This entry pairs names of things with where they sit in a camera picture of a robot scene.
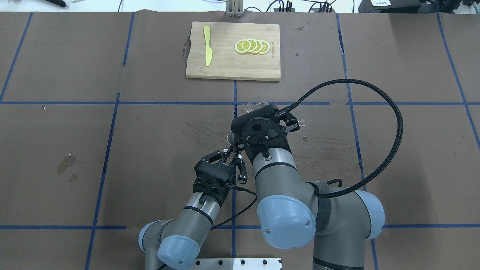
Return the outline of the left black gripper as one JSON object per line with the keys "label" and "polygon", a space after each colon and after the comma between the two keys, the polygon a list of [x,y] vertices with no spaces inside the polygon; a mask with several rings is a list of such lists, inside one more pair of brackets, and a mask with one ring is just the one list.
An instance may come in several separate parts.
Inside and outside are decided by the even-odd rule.
{"label": "left black gripper", "polygon": [[245,161],[241,151],[233,148],[229,150],[212,152],[194,166],[195,181],[194,193],[204,193],[213,198],[222,206],[230,192],[229,185],[245,185],[248,181]]}

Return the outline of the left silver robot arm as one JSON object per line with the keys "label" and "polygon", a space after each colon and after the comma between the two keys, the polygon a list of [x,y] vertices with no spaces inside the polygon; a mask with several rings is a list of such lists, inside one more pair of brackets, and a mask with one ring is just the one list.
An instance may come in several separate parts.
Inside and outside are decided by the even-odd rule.
{"label": "left silver robot arm", "polygon": [[245,162],[237,147],[230,146],[202,157],[194,166],[193,193],[179,217],[146,224],[138,244],[145,253],[146,270],[188,270],[231,190],[245,184]]}

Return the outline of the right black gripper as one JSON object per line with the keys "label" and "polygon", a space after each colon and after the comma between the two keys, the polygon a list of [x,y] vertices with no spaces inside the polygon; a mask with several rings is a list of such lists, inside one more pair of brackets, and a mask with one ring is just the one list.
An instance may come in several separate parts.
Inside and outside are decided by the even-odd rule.
{"label": "right black gripper", "polygon": [[290,151],[287,133],[300,130],[297,118],[289,109],[264,106],[235,118],[231,132],[242,138],[241,150],[247,154],[267,154],[269,149]]}

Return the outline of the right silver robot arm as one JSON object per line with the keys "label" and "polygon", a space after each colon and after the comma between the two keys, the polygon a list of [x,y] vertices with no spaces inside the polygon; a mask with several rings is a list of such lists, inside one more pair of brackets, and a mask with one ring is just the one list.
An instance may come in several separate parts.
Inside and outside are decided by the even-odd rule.
{"label": "right silver robot arm", "polygon": [[278,249],[313,241],[314,270],[363,270],[365,242],[385,224],[382,203],[369,192],[302,181],[287,141],[297,130],[298,120],[276,105],[232,121],[232,143],[253,166],[262,235]]}

